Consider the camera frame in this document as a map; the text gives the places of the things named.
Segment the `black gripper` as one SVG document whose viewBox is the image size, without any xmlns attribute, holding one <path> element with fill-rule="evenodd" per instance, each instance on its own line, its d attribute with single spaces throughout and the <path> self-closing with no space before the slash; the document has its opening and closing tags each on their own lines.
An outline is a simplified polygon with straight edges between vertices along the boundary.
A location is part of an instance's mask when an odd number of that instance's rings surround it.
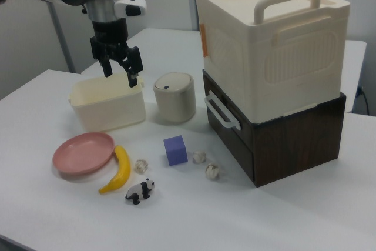
<svg viewBox="0 0 376 251">
<path fill-rule="evenodd" d="M 93 57 L 100 62 L 105 77 L 113 74 L 110 60 L 121 61 L 130 87 L 137 85 L 143 70 L 138 47 L 128 47 L 128 29 L 125 18 L 112 22 L 92 22 L 95 36 L 90 39 Z"/>
</svg>

